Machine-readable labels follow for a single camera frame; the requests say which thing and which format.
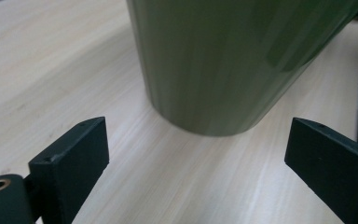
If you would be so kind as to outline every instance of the wooden table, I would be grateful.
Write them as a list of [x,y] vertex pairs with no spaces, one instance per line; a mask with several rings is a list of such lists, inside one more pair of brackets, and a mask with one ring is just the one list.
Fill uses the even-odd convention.
[[212,138],[147,101],[124,0],[0,1],[0,175],[106,116],[110,164],[74,223],[341,223],[283,162],[292,117],[353,138],[358,23],[252,130]]

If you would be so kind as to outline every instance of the table surface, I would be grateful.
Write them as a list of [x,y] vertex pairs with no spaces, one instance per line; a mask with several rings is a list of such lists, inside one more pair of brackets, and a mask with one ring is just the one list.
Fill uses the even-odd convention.
[[0,175],[106,116],[110,164],[74,223],[341,223],[283,162],[292,117],[354,138],[358,23],[253,129],[185,132],[145,96],[124,0],[0,1]]

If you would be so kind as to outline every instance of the olive green cup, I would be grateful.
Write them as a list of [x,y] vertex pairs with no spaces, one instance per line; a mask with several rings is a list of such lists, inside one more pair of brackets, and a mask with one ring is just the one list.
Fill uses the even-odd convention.
[[358,0],[127,0],[146,92],[192,133],[257,124]]

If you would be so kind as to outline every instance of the wood grain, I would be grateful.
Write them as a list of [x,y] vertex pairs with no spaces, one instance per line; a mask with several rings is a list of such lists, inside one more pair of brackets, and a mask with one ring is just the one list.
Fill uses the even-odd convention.
[[341,223],[283,162],[292,117],[353,138],[358,23],[253,129],[187,133],[150,105],[123,0],[0,1],[0,175],[106,116],[110,164],[74,223]]

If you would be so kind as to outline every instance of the green cylinder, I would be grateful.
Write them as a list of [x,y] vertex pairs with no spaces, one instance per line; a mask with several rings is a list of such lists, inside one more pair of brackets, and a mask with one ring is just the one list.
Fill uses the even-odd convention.
[[358,0],[127,0],[156,110],[213,136],[257,124]]

